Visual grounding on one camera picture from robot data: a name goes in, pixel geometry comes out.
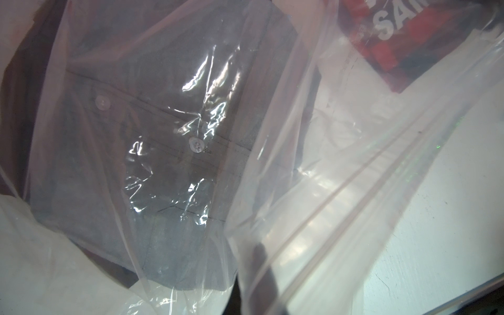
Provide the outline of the grey button shirt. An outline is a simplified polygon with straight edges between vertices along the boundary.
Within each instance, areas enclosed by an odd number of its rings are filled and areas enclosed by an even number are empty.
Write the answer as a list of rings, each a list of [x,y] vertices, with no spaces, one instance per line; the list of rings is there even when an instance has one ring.
[[[68,1],[30,156],[35,218],[175,290],[227,290],[224,224],[297,32],[271,1]]]

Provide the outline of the clear plastic vacuum bag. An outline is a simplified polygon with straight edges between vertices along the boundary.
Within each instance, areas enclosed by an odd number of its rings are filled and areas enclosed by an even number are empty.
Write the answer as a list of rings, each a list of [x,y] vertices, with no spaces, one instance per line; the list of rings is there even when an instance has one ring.
[[[340,1],[271,1],[297,39],[224,224],[232,285],[175,290],[34,216],[30,156],[68,1],[1,2],[1,313],[361,314],[362,284],[474,100],[503,76],[503,22],[403,92],[353,47]]]

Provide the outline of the red black plaid shirt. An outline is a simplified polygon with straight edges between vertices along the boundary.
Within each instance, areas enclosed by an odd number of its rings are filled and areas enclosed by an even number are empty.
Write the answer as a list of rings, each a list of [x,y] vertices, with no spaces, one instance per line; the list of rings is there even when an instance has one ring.
[[[339,27],[395,93],[471,34],[503,22],[502,1],[340,1]]]

